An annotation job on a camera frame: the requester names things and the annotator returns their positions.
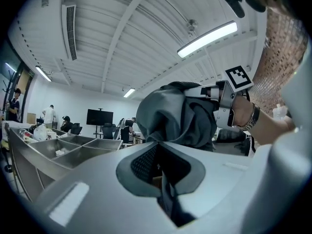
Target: gray fabric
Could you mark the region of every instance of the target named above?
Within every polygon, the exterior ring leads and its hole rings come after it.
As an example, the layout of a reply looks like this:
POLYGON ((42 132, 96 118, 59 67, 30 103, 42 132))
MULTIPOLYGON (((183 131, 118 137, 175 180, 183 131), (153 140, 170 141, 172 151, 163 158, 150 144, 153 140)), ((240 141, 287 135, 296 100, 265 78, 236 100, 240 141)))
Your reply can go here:
POLYGON ((216 131, 215 105, 186 98, 183 91, 198 87, 193 82, 172 82, 150 93, 139 105, 136 123, 147 142, 170 141, 212 151, 216 131))

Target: person in black shirt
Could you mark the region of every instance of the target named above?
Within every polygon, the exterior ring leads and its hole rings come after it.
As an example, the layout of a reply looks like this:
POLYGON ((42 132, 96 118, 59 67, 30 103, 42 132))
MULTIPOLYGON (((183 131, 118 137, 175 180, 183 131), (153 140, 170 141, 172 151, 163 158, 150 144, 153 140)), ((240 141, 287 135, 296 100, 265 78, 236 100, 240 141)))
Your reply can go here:
POLYGON ((8 120, 19 122, 18 115, 20 112, 20 101, 19 101, 20 93, 21 93, 20 89, 17 88, 14 93, 14 98, 9 101, 8 120))
POLYGON ((120 138, 123 140, 123 143, 129 143, 129 133, 135 135, 133 131, 133 123, 136 122, 136 118, 132 117, 125 120, 125 128, 120 130, 120 138))
POLYGON ((60 127, 60 129, 61 131, 68 133, 68 131, 72 129, 73 124, 70 122, 70 118, 68 116, 64 116, 63 119, 64 119, 64 122, 62 126, 60 127))

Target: man in white shirt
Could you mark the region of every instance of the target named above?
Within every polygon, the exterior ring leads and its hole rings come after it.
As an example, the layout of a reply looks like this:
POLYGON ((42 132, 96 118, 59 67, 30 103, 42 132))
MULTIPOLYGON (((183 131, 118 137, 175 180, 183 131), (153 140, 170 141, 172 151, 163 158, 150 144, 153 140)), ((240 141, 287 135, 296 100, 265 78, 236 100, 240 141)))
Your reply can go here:
POLYGON ((56 118, 54 106, 51 105, 50 107, 44 109, 42 113, 44 115, 44 124, 52 124, 54 118, 56 118))

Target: person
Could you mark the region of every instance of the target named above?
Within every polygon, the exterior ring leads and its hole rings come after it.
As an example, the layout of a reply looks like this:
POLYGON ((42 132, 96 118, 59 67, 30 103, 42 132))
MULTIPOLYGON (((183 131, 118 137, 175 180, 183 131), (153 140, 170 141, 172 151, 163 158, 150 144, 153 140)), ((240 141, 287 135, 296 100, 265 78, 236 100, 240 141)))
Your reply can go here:
POLYGON ((55 110, 54 110, 54 106, 50 105, 50 107, 44 109, 42 111, 43 115, 44 115, 44 124, 52 124, 54 121, 54 118, 56 118, 56 114, 55 114, 55 110))
POLYGON ((8 103, 8 120, 19 122, 20 115, 20 97, 21 91, 19 88, 15 90, 14 98, 11 99, 8 103))
POLYGON ((120 130, 120 138, 123 140, 123 143, 129 143, 129 133, 135 135, 133 130, 133 123, 136 123, 136 118, 128 118, 125 120, 125 127, 120 130))
POLYGON ((72 129, 73 124, 70 122, 70 118, 68 116, 64 116, 63 119, 64 119, 64 121, 63 121, 62 126, 60 127, 60 129, 63 132, 67 132, 68 133, 68 131, 72 129))
MULTIPOLYGON (((256 1, 278 14, 296 19, 296 15, 287 0, 256 1)), ((311 41, 309 39, 304 59, 310 52, 310 49, 311 41)), ((234 125, 241 127, 242 130, 248 130, 260 145, 272 144, 282 134, 295 129, 295 124, 289 111, 283 120, 275 120, 242 96, 236 96, 232 109, 234 111, 234 125)))

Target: ceiling beam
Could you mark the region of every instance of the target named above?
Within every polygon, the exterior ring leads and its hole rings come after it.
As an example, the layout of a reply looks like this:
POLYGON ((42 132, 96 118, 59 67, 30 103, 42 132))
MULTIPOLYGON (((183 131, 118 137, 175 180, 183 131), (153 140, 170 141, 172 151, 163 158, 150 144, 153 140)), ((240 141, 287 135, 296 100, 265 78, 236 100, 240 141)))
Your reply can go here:
POLYGON ((248 76, 253 79, 255 72, 257 71, 258 65, 260 63, 260 59, 262 56, 263 48, 264 48, 264 42, 266 37, 266 31, 267 31, 267 11, 264 13, 257 13, 256 19, 257 19, 257 30, 258 30, 258 39, 255 44, 255 50, 254 50, 254 56, 253 56, 253 63, 251 66, 251 71, 248 74, 248 76))
POLYGON ((67 72, 64 69, 63 63, 61 59, 58 58, 53 58, 55 65, 57 66, 58 70, 63 74, 64 79, 66 81, 66 83, 68 84, 68 86, 70 86, 72 84, 69 75, 67 74, 67 72))
POLYGON ((104 92, 107 72, 108 72, 109 66, 111 64, 111 60, 112 60, 114 51, 116 49, 118 40, 119 40, 125 26, 127 25, 127 22, 129 21, 130 17, 132 16, 133 12, 136 10, 136 8, 139 6, 139 4, 142 1, 143 0, 132 0, 131 3, 129 4, 129 6, 127 7, 125 13, 123 14, 123 16, 121 17, 121 19, 119 21, 119 24, 116 28, 113 39, 111 41, 111 45, 109 46, 108 54, 107 54, 106 61, 105 61, 103 78, 102 78, 102 88, 101 88, 102 93, 104 92))
POLYGON ((179 71, 182 68, 185 68, 187 65, 198 62, 198 61, 202 60, 203 58, 207 58, 208 57, 207 54, 209 54, 209 53, 212 53, 214 51, 220 50, 220 49, 228 47, 228 46, 233 46, 233 45, 241 44, 243 42, 250 42, 250 41, 254 41, 254 40, 257 40, 257 32, 256 31, 250 31, 250 32, 247 32, 244 34, 240 34, 240 35, 231 37, 229 39, 222 40, 220 42, 215 43, 214 45, 210 45, 210 46, 206 47, 207 52, 205 50, 201 50, 201 51, 193 54, 192 56, 185 58, 184 60, 179 62, 177 65, 171 67, 169 70, 165 71, 164 73, 162 73, 161 75, 159 75, 158 77, 156 77, 155 79, 150 81, 149 83, 145 84, 143 87, 137 89, 137 91, 142 92, 145 89, 147 89, 148 87, 155 84, 156 82, 164 79, 168 75, 170 75, 176 71, 179 71))

